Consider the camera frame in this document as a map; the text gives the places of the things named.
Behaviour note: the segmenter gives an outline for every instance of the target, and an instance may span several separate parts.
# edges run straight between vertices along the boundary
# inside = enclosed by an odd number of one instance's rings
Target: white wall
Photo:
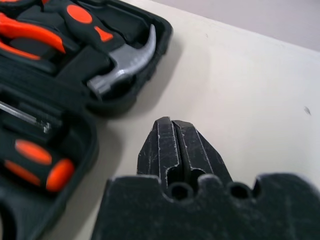
[[[320,0],[154,0],[320,51]]]

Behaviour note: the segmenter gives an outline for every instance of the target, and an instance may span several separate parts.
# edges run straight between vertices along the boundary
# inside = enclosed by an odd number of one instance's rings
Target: claw hammer
[[[44,5],[44,11],[60,14],[75,37],[105,53],[114,61],[115,67],[111,72],[97,75],[87,82],[88,88],[98,99],[115,84],[141,71],[155,53],[156,28],[153,24],[146,44],[137,49],[126,44],[118,33],[111,32],[96,16],[70,0],[49,1]]]

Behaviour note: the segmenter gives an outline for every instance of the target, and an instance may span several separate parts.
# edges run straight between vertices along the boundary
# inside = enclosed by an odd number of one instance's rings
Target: pliers handle
[[[0,12],[0,35],[9,38],[30,38],[48,44],[63,54],[74,53],[79,50],[79,45],[59,32],[53,32],[44,27],[20,22],[7,17]],[[21,51],[0,41],[0,55],[23,62],[47,73],[54,73],[56,66],[40,56]]]

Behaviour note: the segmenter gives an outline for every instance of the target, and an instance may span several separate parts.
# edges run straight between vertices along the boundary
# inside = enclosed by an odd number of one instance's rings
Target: black rubber handle
[[[0,131],[0,143],[0,164],[49,192],[60,191],[74,173],[68,158],[11,132]]]
[[[49,1],[44,11],[58,13],[76,38],[100,52],[108,54],[125,44],[118,33],[110,31],[95,15],[69,0]]]

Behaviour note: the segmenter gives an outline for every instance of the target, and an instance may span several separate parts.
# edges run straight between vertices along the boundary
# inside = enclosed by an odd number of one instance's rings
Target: hammer claw
[[[146,44],[137,49],[127,44],[109,53],[115,63],[114,69],[105,74],[93,77],[87,82],[90,88],[100,99],[111,87],[141,71],[152,59],[156,50],[156,28],[152,24]]]

